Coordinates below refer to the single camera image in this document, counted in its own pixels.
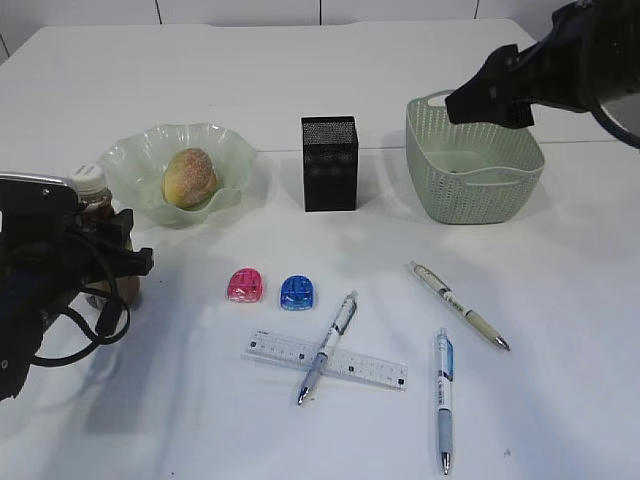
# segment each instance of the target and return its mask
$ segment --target black cable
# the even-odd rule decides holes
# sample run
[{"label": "black cable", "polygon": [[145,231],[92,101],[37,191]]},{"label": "black cable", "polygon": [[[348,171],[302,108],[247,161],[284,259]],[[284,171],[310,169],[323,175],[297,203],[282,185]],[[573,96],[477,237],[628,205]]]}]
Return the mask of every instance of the black cable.
[{"label": "black cable", "polygon": [[585,96],[586,106],[591,111],[593,118],[604,128],[611,136],[626,143],[630,147],[640,150],[640,137],[628,132],[624,128],[617,125],[609,115],[607,115],[600,105],[593,92],[593,85],[589,72],[589,62],[591,58],[591,48],[593,46],[593,37],[595,36],[596,25],[600,18],[604,2],[596,2],[588,22],[588,28],[585,29],[582,37],[582,49],[580,50],[580,83]]},{"label": "black cable", "polygon": [[91,327],[89,326],[87,321],[82,317],[82,315],[80,315],[76,310],[73,310],[70,307],[64,307],[60,310],[50,312],[52,314],[65,315],[69,317],[71,320],[73,320],[73,322],[80,328],[80,330],[91,341],[91,343],[87,345],[85,348],[83,348],[82,350],[74,353],[73,355],[69,355],[67,357],[42,358],[34,355],[31,359],[31,364],[39,367],[47,367],[47,368],[63,367],[63,366],[67,366],[72,363],[75,363],[79,360],[82,360],[83,358],[87,357],[89,354],[94,352],[96,348],[98,348],[99,346],[112,345],[120,341],[129,331],[129,327],[131,326],[131,310],[129,309],[129,306],[124,301],[124,299],[119,295],[117,281],[113,276],[111,267],[109,266],[109,263],[105,259],[104,255],[100,252],[100,250],[98,250],[91,244],[91,242],[86,238],[85,233],[82,232],[81,230],[74,229],[71,231],[71,233],[73,233],[73,235],[70,235],[70,238],[79,240],[80,243],[87,250],[91,252],[95,260],[100,264],[101,268],[103,269],[103,273],[107,277],[107,282],[109,283],[109,287],[111,290],[110,292],[106,292],[104,290],[83,287],[80,289],[80,291],[83,293],[96,295],[98,297],[106,298],[107,300],[113,300],[120,303],[127,314],[127,318],[125,320],[124,326],[118,333],[111,335],[109,337],[105,337],[102,335],[98,335],[93,330],[91,330]]}]

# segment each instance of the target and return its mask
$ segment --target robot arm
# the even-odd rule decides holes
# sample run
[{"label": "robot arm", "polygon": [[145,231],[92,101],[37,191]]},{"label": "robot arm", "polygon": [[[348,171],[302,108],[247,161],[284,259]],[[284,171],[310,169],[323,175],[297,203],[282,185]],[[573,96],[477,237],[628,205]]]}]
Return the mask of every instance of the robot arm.
[{"label": "robot arm", "polygon": [[[68,365],[126,332],[125,327],[116,333],[122,310],[127,310],[126,325],[129,312],[115,278],[149,273],[153,252],[125,248],[131,210],[88,233],[77,224],[83,208],[66,179],[0,174],[0,400],[18,395],[31,365]],[[113,295],[105,294],[94,332],[69,303],[87,284],[101,280],[109,281]],[[70,357],[39,358],[43,337],[59,315],[76,322],[90,342]]]},{"label": "robot arm", "polygon": [[620,138],[615,129],[621,129],[601,108],[640,92],[640,2],[582,0],[552,18],[553,30],[544,40],[522,52],[517,45],[500,47],[447,97],[451,122],[524,128],[534,124],[535,103],[592,112],[609,133],[640,148],[640,139]]}]

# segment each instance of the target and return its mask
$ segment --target pen tip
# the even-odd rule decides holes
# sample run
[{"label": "pen tip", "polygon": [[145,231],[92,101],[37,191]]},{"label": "pen tip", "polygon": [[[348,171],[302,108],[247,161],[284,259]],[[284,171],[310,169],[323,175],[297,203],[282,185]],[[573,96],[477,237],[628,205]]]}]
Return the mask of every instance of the pen tip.
[{"label": "pen tip", "polygon": [[300,393],[298,394],[298,405],[302,405],[304,403],[307,393],[309,393],[309,389],[307,387],[300,390]]},{"label": "pen tip", "polygon": [[442,473],[449,475],[449,468],[451,467],[451,455],[448,453],[441,453],[440,459],[442,460]]},{"label": "pen tip", "polygon": [[502,337],[496,337],[496,344],[501,347],[504,348],[507,352],[511,351],[511,347],[509,346],[509,344],[507,343],[507,341],[502,338]]}]

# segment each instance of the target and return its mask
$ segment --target glass bowl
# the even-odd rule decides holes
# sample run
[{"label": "glass bowl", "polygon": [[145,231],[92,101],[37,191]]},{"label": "glass bowl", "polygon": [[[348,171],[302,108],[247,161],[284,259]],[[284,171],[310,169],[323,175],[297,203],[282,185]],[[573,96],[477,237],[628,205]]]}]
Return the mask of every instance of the glass bowl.
[{"label": "glass bowl", "polygon": [[[162,175],[185,148],[201,148],[213,163],[218,188],[209,199],[181,209],[162,195]],[[211,212],[239,203],[251,177],[256,151],[232,130],[210,123],[158,125],[116,142],[97,163],[116,200],[159,225],[181,227],[201,223]]]}]

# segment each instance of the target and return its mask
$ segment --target pen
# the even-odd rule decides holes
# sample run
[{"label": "pen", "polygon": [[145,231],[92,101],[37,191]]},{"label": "pen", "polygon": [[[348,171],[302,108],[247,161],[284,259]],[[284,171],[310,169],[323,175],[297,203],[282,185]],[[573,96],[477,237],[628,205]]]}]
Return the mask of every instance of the pen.
[{"label": "pen", "polygon": [[464,318],[467,322],[469,322],[478,332],[480,332],[487,340],[489,340],[494,345],[503,348],[504,350],[511,351],[511,347],[504,339],[498,331],[493,328],[487,321],[482,318],[478,313],[474,312],[471,309],[466,308],[460,301],[455,297],[453,292],[447,285],[440,280],[435,273],[433,273],[428,268],[423,267],[422,265],[416,264],[416,262],[411,262],[409,264],[411,266],[411,270],[416,276],[422,280],[424,284],[426,284],[429,288],[431,288],[434,292],[436,292],[440,297],[444,299],[445,302],[449,304],[449,306],[456,311],[462,318]]},{"label": "pen", "polygon": [[451,383],[453,382],[453,345],[442,328],[436,337],[438,348],[438,451],[442,471],[449,475],[453,453],[453,415]]},{"label": "pen", "polygon": [[318,353],[313,359],[311,363],[311,367],[307,372],[307,375],[304,377],[302,384],[300,385],[300,393],[298,394],[298,405],[302,405],[304,399],[307,398],[313,389],[315,388],[322,372],[324,371],[327,362],[329,361],[329,357],[333,352],[333,347],[336,346],[338,340],[344,332],[347,330],[349,326],[349,322],[353,318],[354,313],[356,313],[356,309],[358,305],[356,303],[356,297],[358,293],[354,290],[349,295],[347,295],[342,302],[342,306],[336,315],[336,318],[333,320],[331,327],[329,328],[329,332],[324,337],[324,340],[320,344],[320,348],[318,349]]}]

